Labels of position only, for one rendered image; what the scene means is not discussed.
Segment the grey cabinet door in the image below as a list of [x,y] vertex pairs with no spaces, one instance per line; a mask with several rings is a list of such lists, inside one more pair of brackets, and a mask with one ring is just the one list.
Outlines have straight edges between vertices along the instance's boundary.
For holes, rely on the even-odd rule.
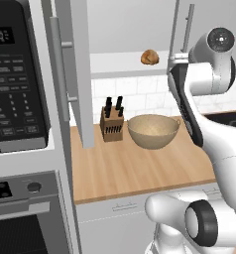
[[86,0],[44,0],[51,2],[50,17],[59,18],[60,38],[73,47],[62,50],[67,95],[77,97],[72,108],[84,149],[94,146],[91,71]]
[[186,53],[182,53],[180,50],[183,45],[185,18],[188,14],[189,4],[194,4],[193,0],[176,0],[167,71],[170,71],[175,64],[184,63],[188,59],[189,48]]

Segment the black microwave oven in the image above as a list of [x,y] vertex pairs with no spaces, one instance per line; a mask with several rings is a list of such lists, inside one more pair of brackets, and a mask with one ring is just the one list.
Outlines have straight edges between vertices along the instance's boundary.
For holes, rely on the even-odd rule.
[[28,0],[0,0],[0,153],[44,149],[50,117]]

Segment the grey wall cabinet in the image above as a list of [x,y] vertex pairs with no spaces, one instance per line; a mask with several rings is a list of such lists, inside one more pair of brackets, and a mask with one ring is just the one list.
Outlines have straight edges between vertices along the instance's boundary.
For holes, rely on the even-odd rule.
[[[93,78],[155,74],[167,67],[176,0],[87,0]],[[142,64],[154,50],[157,64]]]

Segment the steel oven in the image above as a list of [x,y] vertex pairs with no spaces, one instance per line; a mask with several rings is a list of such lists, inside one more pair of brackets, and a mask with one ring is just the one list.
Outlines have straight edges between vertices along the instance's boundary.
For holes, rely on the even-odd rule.
[[[39,192],[27,185],[38,182]],[[0,254],[72,254],[54,171],[0,178],[0,214],[49,202],[50,211],[0,220]]]

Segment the wooden knife block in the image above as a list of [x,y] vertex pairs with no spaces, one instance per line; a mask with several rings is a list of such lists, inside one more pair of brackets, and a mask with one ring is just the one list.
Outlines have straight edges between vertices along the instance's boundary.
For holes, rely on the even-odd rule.
[[117,98],[116,104],[112,104],[112,98],[107,97],[102,107],[100,117],[100,129],[105,142],[116,142],[123,140],[124,107],[123,97]]

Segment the brown bread roll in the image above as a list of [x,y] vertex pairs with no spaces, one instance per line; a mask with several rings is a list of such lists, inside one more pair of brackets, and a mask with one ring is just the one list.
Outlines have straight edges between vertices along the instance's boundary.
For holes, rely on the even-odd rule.
[[157,64],[160,60],[159,55],[154,50],[146,50],[141,55],[141,63],[142,64]]

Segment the black oven knob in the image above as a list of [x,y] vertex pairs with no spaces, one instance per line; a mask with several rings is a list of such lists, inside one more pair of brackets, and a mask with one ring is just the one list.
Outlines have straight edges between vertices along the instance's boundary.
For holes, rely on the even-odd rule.
[[29,192],[39,192],[42,188],[42,185],[38,182],[32,182],[27,185]]

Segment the black hob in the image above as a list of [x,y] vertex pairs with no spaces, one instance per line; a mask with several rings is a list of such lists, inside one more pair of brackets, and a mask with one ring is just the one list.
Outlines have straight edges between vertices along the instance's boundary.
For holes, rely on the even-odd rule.
[[236,127],[236,111],[208,113],[205,117],[220,124]]

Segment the white drawer front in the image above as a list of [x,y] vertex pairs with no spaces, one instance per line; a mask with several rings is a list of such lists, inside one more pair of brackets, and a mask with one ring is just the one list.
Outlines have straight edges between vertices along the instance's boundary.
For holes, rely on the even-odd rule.
[[[155,223],[145,213],[147,194],[79,204],[76,207],[82,254],[145,254]],[[114,212],[116,203],[137,208]]]

